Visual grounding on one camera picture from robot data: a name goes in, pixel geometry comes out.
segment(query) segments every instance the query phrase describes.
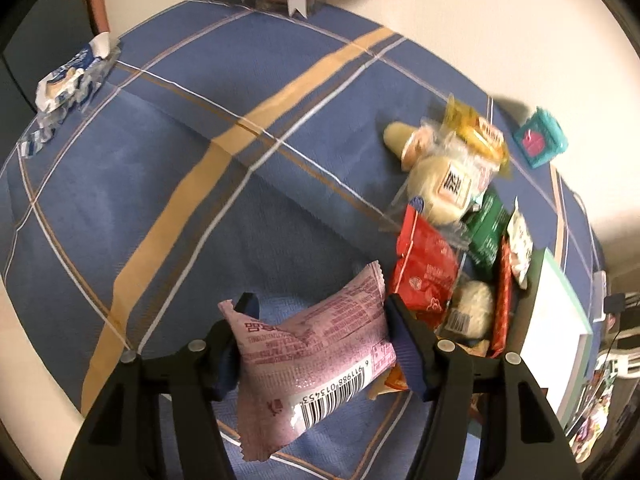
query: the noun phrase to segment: silver screw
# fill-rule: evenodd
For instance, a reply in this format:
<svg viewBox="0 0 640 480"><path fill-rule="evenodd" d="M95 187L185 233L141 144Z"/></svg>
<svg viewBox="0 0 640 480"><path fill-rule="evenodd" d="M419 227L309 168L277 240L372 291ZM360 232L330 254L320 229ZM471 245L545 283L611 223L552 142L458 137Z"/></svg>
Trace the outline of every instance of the silver screw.
<svg viewBox="0 0 640 480"><path fill-rule="evenodd" d="M516 352L508 352L504 359L512 365L519 365L522 362L522 358Z"/></svg>
<svg viewBox="0 0 640 480"><path fill-rule="evenodd" d="M136 356L137 354L135 350L125 350L120 356L120 362L128 365L129 363L132 363L136 360Z"/></svg>
<svg viewBox="0 0 640 480"><path fill-rule="evenodd" d="M202 352L207 344L202 339L194 339L189 343L189 350L192 352Z"/></svg>
<svg viewBox="0 0 640 480"><path fill-rule="evenodd" d="M456 344L448 339L441 339L438 341L438 348L443 352L453 352L456 349Z"/></svg>

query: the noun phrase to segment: barcode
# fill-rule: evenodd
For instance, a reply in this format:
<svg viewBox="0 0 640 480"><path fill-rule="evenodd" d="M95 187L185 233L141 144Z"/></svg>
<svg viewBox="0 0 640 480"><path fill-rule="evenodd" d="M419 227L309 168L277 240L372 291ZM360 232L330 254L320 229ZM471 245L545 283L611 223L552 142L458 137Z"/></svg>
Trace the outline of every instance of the barcode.
<svg viewBox="0 0 640 480"><path fill-rule="evenodd" d="M311 428L342 403L348 402L366 386L364 381L364 368L360 368L351 379L344 381L341 386L336 386L335 390L329 391L324 397L300 404L306 428Z"/></svg>
<svg viewBox="0 0 640 480"><path fill-rule="evenodd" d="M446 329L452 332L457 332L462 335L466 335L469 330L469 322L471 322L471 316L460 312L455 308L449 310L449 319L447 319Z"/></svg>

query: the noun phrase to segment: yellow wrapper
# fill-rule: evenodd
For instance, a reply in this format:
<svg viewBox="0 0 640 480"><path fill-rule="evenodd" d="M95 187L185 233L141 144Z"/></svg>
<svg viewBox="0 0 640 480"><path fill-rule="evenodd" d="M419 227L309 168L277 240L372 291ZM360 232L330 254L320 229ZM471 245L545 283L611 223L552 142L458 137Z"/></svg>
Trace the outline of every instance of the yellow wrapper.
<svg viewBox="0 0 640 480"><path fill-rule="evenodd" d="M474 108L450 95L443 124L455 131L479 155L499 164L500 174L505 176L509 173L509 149L504 134Z"/></svg>

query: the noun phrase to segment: teal container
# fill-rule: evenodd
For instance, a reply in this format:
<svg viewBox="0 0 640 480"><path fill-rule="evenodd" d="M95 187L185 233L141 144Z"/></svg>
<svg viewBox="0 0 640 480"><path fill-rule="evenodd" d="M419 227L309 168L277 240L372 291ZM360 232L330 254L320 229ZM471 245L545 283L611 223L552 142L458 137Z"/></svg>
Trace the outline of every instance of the teal container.
<svg viewBox="0 0 640 480"><path fill-rule="evenodd" d="M532 168L548 163L569 146L558 121L542 108L536 110L513 138Z"/></svg>

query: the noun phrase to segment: red snack package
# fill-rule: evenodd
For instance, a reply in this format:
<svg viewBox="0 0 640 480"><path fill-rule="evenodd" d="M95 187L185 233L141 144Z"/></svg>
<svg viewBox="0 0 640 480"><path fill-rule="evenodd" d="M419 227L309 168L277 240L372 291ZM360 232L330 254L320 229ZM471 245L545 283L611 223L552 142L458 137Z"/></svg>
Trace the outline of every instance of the red snack package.
<svg viewBox="0 0 640 480"><path fill-rule="evenodd" d="M404 214L396 253L398 262L390 291L400 295L406 307L416 312L417 319L437 327L458 277L456 255L410 205Z"/></svg>
<svg viewBox="0 0 640 480"><path fill-rule="evenodd" d="M504 352L509 331L511 306L511 248L506 236L500 242L500 267L498 269L498 298L495 306L494 336L491 339L492 358Z"/></svg>

